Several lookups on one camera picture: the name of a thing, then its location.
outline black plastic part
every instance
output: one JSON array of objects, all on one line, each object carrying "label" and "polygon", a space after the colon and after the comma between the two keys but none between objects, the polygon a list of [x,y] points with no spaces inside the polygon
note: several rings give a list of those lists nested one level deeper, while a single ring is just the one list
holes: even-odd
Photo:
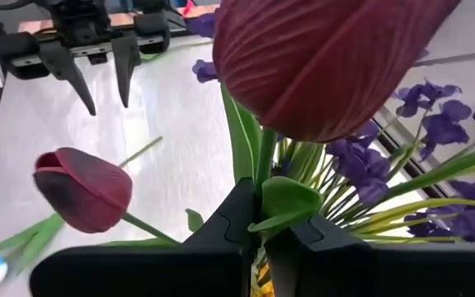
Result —
[{"label": "black plastic part", "polygon": [[163,11],[145,15],[137,15],[133,19],[134,30],[138,36],[160,35],[162,42],[150,45],[141,45],[140,51],[143,54],[163,53],[170,46],[170,26],[168,25],[166,14]]},{"label": "black plastic part", "polygon": [[80,96],[89,114],[96,116],[95,103],[87,88],[82,72],[74,63],[69,49],[63,47],[59,41],[50,41],[40,44],[39,53],[41,62],[58,80],[67,80]]},{"label": "black plastic part", "polygon": [[241,180],[198,232],[180,247],[74,247],[31,273],[34,297],[228,296],[250,294],[247,226],[258,216],[251,179]]},{"label": "black plastic part", "polygon": [[0,63],[19,79],[44,78],[49,75],[49,70],[43,64],[23,67],[16,67],[12,64],[13,59],[35,55],[39,52],[40,45],[28,32],[0,35]]},{"label": "black plastic part", "polygon": [[266,252],[276,297],[475,297],[475,243],[367,244],[315,215]]},{"label": "black plastic part", "polygon": [[107,63],[107,54],[106,53],[89,54],[87,56],[87,58],[89,59],[89,63],[91,63],[91,65],[98,65],[98,64]]},{"label": "black plastic part", "polygon": [[135,66],[141,64],[137,38],[128,35],[111,41],[115,57],[116,81],[119,85],[120,99],[124,107],[129,105],[129,83]]},{"label": "black plastic part", "polygon": [[370,246],[320,216],[282,231],[266,252],[276,297],[371,296]]}]

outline flower bouquet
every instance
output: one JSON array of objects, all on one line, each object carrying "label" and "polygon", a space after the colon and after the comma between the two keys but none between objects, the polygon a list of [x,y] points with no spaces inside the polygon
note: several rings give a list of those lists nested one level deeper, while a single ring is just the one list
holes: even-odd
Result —
[{"label": "flower bouquet", "polygon": [[[463,93],[458,86],[426,80],[395,91],[458,3],[223,0],[215,13],[187,22],[190,31],[214,41],[214,62],[198,60],[193,71],[202,83],[221,84],[235,181],[251,177],[262,198],[262,219],[249,232],[267,243],[318,214],[372,243],[475,242],[475,183],[459,180],[475,173],[475,140],[459,124],[475,120],[475,111],[455,99]],[[413,142],[383,156],[371,145],[387,128],[371,118],[390,97],[403,102],[397,118],[418,111],[423,117]],[[56,213],[1,242],[0,253],[23,247],[21,271],[63,222],[99,233],[121,219],[154,238],[106,245],[179,245],[126,212],[131,180],[121,168],[156,142],[119,166],[75,148],[40,156],[34,181]],[[424,161],[438,146],[456,143],[467,146],[429,172],[389,184],[417,153]],[[378,210],[441,182],[458,194]],[[203,219],[186,212],[195,232]],[[387,234],[395,229],[413,236]],[[254,295],[274,295],[264,252],[252,275]]]}]

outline dark red tulip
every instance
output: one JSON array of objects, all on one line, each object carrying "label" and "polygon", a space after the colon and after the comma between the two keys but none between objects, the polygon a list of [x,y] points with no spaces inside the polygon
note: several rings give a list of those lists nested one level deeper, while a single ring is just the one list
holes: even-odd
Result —
[{"label": "dark red tulip", "polygon": [[115,226],[131,200],[132,182],[122,169],[75,148],[41,155],[34,180],[54,210],[85,233]]},{"label": "dark red tulip", "polygon": [[389,98],[459,0],[223,0],[219,80],[259,121],[330,142]]}]

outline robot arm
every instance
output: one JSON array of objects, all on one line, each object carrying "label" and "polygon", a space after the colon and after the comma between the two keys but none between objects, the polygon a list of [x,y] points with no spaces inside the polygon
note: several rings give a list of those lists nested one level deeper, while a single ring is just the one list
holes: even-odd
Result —
[{"label": "robot arm", "polygon": [[120,98],[128,107],[131,76],[141,64],[139,52],[162,53],[171,37],[166,10],[173,8],[167,0],[147,2],[135,3],[143,14],[135,14],[133,24],[113,27],[104,0],[34,0],[50,13],[52,30],[0,35],[0,63],[19,79],[53,74],[68,81],[94,116],[91,93],[74,58],[87,56],[91,64],[101,64],[113,52]]}]

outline white table surface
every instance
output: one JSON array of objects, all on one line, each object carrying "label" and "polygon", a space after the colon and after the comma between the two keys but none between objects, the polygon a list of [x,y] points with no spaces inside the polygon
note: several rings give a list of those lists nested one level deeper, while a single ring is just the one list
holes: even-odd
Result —
[{"label": "white table surface", "polygon": [[[172,40],[171,48],[206,41],[184,37]],[[169,50],[138,66],[128,109],[121,105],[112,59],[97,66],[79,59],[96,117],[67,82],[9,75],[0,106],[0,240],[53,213],[32,180],[40,154],[70,146],[120,163],[158,136],[163,141],[126,168],[134,182],[129,212],[178,240],[187,238],[185,208],[208,218],[233,187],[219,85],[200,84],[191,72],[197,59],[210,57],[211,45],[202,45]],[[148,234],[125,222],[93,235],[65,226],[42,257],[65,247],[142,238]],[[11,274],[0,296],[29,296],[29,273]]]}]

